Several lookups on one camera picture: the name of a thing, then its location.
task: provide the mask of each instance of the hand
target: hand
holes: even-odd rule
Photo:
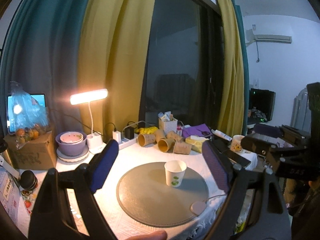
[[[132,236],[126,240],[166,240],[168,237],[167,232],[164,230],[156,231],[148,235]]]

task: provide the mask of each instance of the teal curtain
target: teal curtain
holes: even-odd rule
[[[242,14],[239,5],[236,5],[235,0],[231,0],[233,7],[235,9],[239,35],[240,35],[240,43],[241,43],[241,51],[242,51],[242,59],[243,59],[243,74],[244,74],[244,115],[243,115],[243,126],[242,126],[242,134],[247,134],[247,121],[248,121],[248,110],[249,110],[249,65],[248,65],[248,56],[247,49],[245,46],[245,37],[244,37],[244,27],[242,21]]]
[[[70,95],[77,92],[81,27],[89,0],[23,0],[5,41],[0,67],[0,102],[10,93],[10,81],[28,93],[45,93],[47,105],[80,119]],[[2,126],[6,107],[0,105]],[[57,132],[82,130],[70,117],[51,112]]]

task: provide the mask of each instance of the stack of bowls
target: stack of bowls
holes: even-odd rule
[[[83,153],[86,147],[87,135],[84,132],[69,131],[56,136],[59,150],[62,154],[76,157]]]

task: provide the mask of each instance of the yellow curtain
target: yellow curtain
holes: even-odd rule
[[[218,0],[224,30],[224,81],[218,130],[241,134],[244,115],[244,70],[239,29],[231,0]]]
[[[106,100],[91,103],[94,129],[110,134],[139,117],[142,81],[155,0],[89,0],[78,55],[79,92],[107,88]],[[81,119],[90,126],[87,106]]]

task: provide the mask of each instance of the window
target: window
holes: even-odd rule
[[[220,110],[216,79],[221,90],[223,80],[221,45],[221,19],[208,5],[155,0],[140,119],[158,124],[158,113],[171,111],[184,124],[214,127]]]

